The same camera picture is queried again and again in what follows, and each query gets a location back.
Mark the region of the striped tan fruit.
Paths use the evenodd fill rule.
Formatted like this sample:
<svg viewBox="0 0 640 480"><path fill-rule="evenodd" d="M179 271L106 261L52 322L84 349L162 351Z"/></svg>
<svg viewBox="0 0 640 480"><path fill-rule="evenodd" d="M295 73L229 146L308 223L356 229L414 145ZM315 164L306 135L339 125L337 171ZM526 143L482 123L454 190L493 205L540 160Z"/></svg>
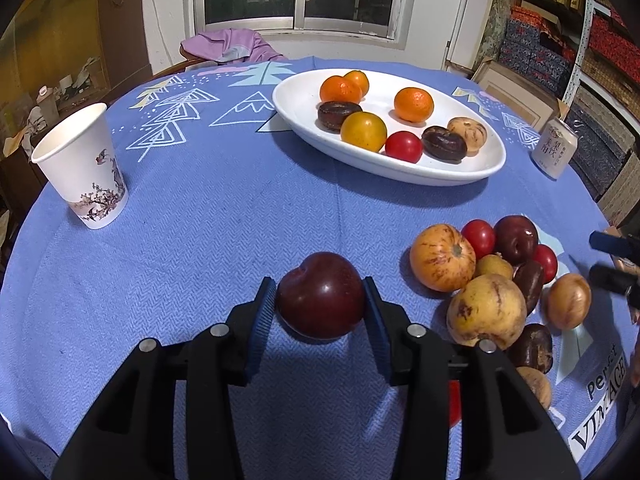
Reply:
<svg viewBox="0 0 640 480"><path fill-rule="evenodd" d="M466 154L475 156L488 139L487 129L477 120L469 117L454 117L450 119L447 129L462 136L466 144Z"/></svg>

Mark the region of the dark red plum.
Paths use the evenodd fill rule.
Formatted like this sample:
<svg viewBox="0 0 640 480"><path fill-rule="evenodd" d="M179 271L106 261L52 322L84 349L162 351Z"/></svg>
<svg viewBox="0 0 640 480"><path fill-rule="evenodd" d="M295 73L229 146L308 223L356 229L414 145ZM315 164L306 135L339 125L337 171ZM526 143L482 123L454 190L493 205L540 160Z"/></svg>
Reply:
<svg viewBox="0 0 640 480"><path fill-rule="evenodd" d="M291 270L277 288L280 318L309 339L333 340L363 318L366 295L356 268L335 252L314 252Z"/></svg>

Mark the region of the red cherry tomato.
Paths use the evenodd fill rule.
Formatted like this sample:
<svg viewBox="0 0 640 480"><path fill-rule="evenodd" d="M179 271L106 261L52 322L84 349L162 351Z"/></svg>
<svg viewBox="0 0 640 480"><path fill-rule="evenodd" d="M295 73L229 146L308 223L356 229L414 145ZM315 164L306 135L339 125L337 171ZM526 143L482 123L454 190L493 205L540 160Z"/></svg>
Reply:
<svg viewBox="0 0 640 480"><path fill-rule="evenodd" d="M416 164L423 153L421 140L410 131L397 131L385 142L385 154L391 158Z"/></svg>

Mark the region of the large orange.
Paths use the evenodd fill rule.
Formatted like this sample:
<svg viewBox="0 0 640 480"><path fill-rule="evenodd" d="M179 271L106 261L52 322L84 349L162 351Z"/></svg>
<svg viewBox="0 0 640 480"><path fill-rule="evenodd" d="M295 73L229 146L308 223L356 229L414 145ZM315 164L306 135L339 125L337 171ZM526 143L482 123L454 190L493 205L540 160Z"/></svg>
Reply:
<svg viewBox="0 0 640 480"><path fill-rule="evenodd" d="M432 116L434 107L432 96L416 87L402 88L394 99L394 112L405 122L426 122Z"/></svg>

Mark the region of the yellow orange persimmon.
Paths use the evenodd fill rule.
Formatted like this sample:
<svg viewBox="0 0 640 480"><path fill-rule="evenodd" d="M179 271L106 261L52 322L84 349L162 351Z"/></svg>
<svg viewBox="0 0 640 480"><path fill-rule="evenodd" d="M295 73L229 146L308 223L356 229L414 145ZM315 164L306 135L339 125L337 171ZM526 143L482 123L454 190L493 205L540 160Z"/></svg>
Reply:
<svg viewBox="0 0 640 480"><path fill-rule="evenodd" d="M386 142L387 128L375 114L356 112L344 120L340 135L343 142L377 153Z"/></svg>

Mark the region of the small mandarin orange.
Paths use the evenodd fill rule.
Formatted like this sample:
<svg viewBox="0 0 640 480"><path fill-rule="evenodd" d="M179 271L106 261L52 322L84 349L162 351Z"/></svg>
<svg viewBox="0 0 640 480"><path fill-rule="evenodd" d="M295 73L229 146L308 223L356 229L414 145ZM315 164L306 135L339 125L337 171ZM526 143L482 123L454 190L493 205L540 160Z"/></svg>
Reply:
<svg viewBox="0 0 640 480"><path fill-rule="evenodd" d="M362 99L358 84L343 76L331 76L322 82L320 87L320 101L349 102L359 104Z"/></svg>

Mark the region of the framed board leaning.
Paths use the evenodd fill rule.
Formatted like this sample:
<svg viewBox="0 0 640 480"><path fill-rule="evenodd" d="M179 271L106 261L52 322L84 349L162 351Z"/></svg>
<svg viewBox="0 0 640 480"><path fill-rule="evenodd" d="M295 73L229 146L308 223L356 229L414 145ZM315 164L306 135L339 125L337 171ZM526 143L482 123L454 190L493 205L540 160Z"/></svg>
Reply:
<svg viewBox="0 0 640 480"><path fill-rule="evenodd" d="M538 84L489 58L480 63L471 80L538 132L552 118L564 120L570 110Z"/></svg>

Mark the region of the blue patterned tablecloth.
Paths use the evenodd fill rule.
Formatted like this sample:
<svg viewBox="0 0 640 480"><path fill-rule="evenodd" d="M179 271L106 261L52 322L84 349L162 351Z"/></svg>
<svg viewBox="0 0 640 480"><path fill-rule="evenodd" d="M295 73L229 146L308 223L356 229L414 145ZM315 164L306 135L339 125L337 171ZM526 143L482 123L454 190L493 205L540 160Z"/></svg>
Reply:
<svg viewBox="0 0 640 480"><path fill-rule="evenodd" d="M442 337L444 298L412 275L408 249L435 223L524 214L587 275L608 222L578 175L542 174L538 133L471 81L409 65L357 63L427 84L480 114L506 164L488 180L428 188L367 174L267 126L282 78L346 61L303 58L147 84L106 113L129 200L90 230L47 185L18 233L1 289L1 415L48 476L82 416L144 337L189 340L313 252L371 275L384 299ZM593 293L585 323L553 333L550 416L589 474L622 432L637 339L626 301ZM388 479L406 394L378 374L366 330L305 344L274 321L259 374L230 391L247 479Z"/></svg>

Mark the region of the white oval plate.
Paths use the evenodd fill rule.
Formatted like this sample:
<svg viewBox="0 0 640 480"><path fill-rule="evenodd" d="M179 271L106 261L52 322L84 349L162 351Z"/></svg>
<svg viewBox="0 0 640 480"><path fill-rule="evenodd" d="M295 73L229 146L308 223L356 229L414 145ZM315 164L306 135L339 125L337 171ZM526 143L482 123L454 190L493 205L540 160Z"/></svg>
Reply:
<svg viewBox="0 0 640 480"><path fill-rule="evenodd" d="M389 134L410 131L417 136L427 127L446 126L455 117L469 117L480 122L487 131L487 141L480 152L465 157L458 164L448 164L423 154L418 162L403 162L388 157L383 151L373 153L350 145L320 125L318 108L321 104L320 88L323 81L341 71L338 68L310 70L280 82L272 92L272 102L280 118L307 144L348 166L369 174L395 181L427 185L457 186L474 183L493 176L506 163L506 147L495 128L453 96L441 92L428 84L419 84L411 79L369 70L370 90L360 106L368 113L382 119ZM435 104L434 113L425 122L412 124L403 122L394 112L396 93L406 87L427 91Z"/></svg>

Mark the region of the floral paper cup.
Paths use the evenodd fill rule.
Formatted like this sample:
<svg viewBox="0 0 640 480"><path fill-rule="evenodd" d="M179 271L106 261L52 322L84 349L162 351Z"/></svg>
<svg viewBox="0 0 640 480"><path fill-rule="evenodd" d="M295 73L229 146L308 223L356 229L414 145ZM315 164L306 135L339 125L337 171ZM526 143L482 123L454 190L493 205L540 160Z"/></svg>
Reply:
<svg viewBox="0 0 640 480"><path fill-rule="evenodd" d="M92 230L112 223L128 200L106 111L104 103L78 110L53 127L32 151L32 162Z"/></svg>

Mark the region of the wooden chair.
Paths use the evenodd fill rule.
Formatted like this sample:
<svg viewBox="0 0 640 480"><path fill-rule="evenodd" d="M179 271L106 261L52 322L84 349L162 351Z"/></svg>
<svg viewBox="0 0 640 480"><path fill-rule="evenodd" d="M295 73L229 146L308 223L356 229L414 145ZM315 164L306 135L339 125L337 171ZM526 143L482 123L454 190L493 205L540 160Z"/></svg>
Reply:
<svg viewBox="0 0 640 480"><path fill-rule="evenodd" d="M154 73L153 78L160 78L160 77L165 77L173 74L183 73L188 68L191 68L198 64L205 63L204 58L198 58L197 56L194 56L189 52L186 52L186 50L184 50L183 47L179 48L179 53L183 57L183 60L181 62L171 65L168 68L161 70L160 72Z"/></svg>

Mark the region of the purple cloth on chair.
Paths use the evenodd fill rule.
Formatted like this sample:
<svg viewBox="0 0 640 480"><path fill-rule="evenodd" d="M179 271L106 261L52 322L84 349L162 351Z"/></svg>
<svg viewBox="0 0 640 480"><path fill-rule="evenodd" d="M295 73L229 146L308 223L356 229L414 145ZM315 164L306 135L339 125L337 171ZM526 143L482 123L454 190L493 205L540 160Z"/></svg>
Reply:
<svg viewBox="0 0 640 480"><path fill-rule="evenodd" d="M247 28L223 28L199 32L183 40L183 53L218 64L283 61L285 56L274 50L259 32Z"/></svg>

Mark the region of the wooden glass cabinet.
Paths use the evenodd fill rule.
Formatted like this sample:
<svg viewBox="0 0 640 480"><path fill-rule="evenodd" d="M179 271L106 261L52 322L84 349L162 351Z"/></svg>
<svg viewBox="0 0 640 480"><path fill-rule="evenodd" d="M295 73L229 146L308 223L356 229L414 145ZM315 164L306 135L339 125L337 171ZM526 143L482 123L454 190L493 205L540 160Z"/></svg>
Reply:
<svg viewBox="0 0 640 480"><path fill-rule="evenodd" d="M142 0L25 0L1 36L1 127L22 128L38 90L65 77L62 116L151 76Z"/></svg>

